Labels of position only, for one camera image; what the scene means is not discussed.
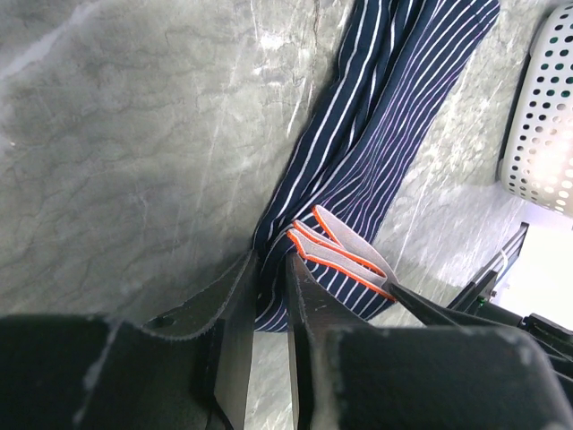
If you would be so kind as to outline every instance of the navy blue striped fabric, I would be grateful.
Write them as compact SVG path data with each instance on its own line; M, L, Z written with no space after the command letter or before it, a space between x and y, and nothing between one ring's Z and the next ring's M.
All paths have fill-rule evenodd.
M324 233L320 204L372 242L441 103L499 13L497 0L356 0L334 84L295 146L253 246L261 261L256 328L287 329L286 232L295 219ZM305 262L364 319L390 305L327 266Z

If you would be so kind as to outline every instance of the marble countertop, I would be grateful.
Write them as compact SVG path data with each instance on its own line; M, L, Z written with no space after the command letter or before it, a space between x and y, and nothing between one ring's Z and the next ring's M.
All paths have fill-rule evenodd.
M375 246L448 302L517 228L495 184L530 38L498 24L425 139ZM329 77L352 0L0 4L0 312L143 322L248 248ZM395 306L375 323L413 324ZM286 338L255 335L246 428L292 422Z

